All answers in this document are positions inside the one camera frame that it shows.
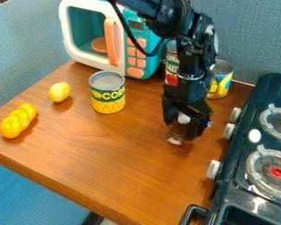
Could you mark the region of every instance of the gray wall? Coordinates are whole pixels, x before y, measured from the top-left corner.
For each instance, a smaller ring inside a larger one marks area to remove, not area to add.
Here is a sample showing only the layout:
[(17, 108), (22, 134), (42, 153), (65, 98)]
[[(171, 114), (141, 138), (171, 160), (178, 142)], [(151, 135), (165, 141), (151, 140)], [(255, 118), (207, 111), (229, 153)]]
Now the gray wall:
[(220, 58), (234, 65), (235, 79), (281, 73), (281, 0), (197, 0), (195, 8), (213, 18)]
[(69, 59), (57, 13), (60, 1), (0, 4), (0, 105)]

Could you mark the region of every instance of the toy stove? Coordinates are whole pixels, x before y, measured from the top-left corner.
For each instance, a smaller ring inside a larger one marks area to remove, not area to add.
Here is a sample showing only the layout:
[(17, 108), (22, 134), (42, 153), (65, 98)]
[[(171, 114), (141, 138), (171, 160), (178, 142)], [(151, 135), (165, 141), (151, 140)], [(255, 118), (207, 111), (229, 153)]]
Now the toy stove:
[(190, 205), (180, 224), (199, 215), (208, 225), (281, 225), (281, 74), (258, 80), (224, 137), (232, 140), (229, 150), (207, 172), (215, 180), (211, 209)]

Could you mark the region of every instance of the can lid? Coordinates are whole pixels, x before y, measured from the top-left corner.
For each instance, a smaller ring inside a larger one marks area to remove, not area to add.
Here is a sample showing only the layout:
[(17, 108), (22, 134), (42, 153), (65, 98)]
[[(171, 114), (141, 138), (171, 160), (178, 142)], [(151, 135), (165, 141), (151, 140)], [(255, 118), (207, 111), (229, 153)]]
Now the can lid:
[(177, 53), (177, 41), (170, 40), (167, 44), (167, 51), (171, 53)]
[(119, 73), (103, 70), (90, 76), (89, 83), (98, 90), (117, 91), (125, 83), (125, 78)]
[(217, 59), (216, 64), (213, 68), (213, 73), (215, 75), (225, 75), (230, 74), (234, 71), (234, 68), (226, 61)]

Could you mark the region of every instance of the white knob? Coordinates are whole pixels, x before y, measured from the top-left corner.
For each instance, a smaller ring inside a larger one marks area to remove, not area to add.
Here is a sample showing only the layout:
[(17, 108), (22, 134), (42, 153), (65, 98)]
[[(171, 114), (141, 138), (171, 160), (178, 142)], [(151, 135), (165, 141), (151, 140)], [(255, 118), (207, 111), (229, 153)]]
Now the white knob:
[(224, 133), (223, 133), (223, 137), (226, 139), (226, 140), (230, 140), (233, 133), (234, 133), (234, 130), (235, 130), (235, 124), (232, 124), (232, 123), (227, 123), (225, 129), (224, 129)]
[(219, 167), (220, 167), (220, 162), (217, 160), (212, 160), (209, 163), (208, 169), (207, 169), (207, 173), (206, 176), (210, 179), (215, 179), (215, 177), (218, 174), (219, 171)]
[(248, 138), (252, 143), (258, 143), (262, 139), (262, 134), (259, 130), (252, 129), (248, 133)]
[(240, 116), (241, 116), (241, 109), (235, 107), (235, 108), (233, 109), (233, 111), (231, 112), (229, 122), (231, 122), (231, 123), (236, 123), (237, 120), (239, 120)]

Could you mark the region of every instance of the can label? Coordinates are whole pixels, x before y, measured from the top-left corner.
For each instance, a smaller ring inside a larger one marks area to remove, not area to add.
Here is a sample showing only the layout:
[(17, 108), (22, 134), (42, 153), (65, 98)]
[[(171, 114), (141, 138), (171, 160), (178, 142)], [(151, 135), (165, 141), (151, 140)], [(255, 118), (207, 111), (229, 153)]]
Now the can label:
[(169, 85), (178, 85), (177, 71), (179, 68), (179, 60), (176, 53), (167, 52), (166, 68), (165, 68), (165, 83)]
[(215, 77), (211, 80), (207, 97), (224, 98), (228, 94), (232, 76), (233, 73), (224, 74), (224, 75), (215, 75)]
[(122, 85), (116, 91), (102, 91), (94, 87), (90, 88), (91, 104), (93, 108), (104, 114), (116, 113), (125, 106), (125, 86)]
[(101, 102), (114, 102), (123, 98), (125, 94), (125, 87), (124, 85), (121, 86), (117, 91), (102, 91), (91, 87), (91, 96), (98, 101)]

